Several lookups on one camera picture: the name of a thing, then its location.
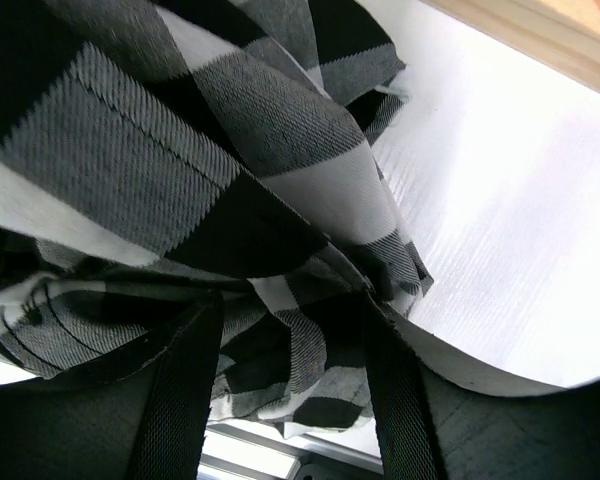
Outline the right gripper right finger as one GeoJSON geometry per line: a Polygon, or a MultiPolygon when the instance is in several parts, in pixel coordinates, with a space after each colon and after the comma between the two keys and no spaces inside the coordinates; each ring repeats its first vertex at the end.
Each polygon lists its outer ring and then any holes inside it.
{"type": "Polygon", "coordinates": [[[364,354],[384,477],[446,479],[420,362],[369,295],[364,354]]]}

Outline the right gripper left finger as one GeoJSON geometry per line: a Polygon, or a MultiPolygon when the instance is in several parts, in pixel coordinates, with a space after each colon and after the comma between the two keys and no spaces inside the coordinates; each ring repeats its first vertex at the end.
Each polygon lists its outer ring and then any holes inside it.
{"type": "Polygon", "coordinates": [[[128,463],[128,479],[195,479],[223,332],[217,291],[182,314],[157,361],[128,463]]]}

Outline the black white checked shirt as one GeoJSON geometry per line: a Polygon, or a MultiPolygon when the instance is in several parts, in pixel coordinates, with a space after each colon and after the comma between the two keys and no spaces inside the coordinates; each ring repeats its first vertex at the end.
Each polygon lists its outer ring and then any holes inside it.
{"type": "Polygon", "coordinates": [[[0,353],[52,378],[215,290],[212,422],[365,425],[361,317],[432,282],[372,151],[404,70],[354,1],[0,1],[0,353]]]}

